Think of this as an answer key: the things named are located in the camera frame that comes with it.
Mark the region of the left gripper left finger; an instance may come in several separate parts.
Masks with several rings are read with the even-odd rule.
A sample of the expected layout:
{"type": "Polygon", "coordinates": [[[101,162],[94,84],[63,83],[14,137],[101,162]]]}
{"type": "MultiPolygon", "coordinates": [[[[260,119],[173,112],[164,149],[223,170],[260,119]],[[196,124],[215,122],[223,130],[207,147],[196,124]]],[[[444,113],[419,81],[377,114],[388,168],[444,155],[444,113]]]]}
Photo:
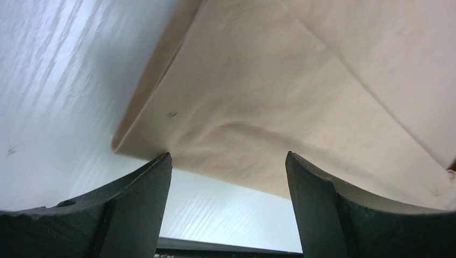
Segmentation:
{"type": "Polygon", "coordinates": [[[1,212],[1,257],[153,257],[172,177],[163,154],[54,207],[1,212]]]}

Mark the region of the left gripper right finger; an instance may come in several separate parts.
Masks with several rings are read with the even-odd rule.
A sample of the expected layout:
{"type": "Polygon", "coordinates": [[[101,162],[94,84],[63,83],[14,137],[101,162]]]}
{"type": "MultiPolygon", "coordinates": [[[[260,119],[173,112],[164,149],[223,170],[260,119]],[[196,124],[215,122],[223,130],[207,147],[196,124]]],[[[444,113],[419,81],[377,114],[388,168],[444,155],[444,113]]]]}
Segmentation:
{"type": "Polygon", "coordinates": [[[293,152],[285,163],[304,257],[455,257],[455,212],[373,194],[293,152]]]}

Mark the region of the beige t shirt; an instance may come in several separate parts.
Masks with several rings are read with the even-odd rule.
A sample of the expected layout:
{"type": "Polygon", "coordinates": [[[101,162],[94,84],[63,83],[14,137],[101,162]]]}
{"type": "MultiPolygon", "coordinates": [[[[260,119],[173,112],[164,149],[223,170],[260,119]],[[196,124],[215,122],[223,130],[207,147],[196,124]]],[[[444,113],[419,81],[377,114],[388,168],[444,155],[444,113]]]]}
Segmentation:
{"type": "Polygon", "coordinates": [[[285,157],[455,209],[455,1],[179,1],[118,153],[289,198],[285,157]]]}

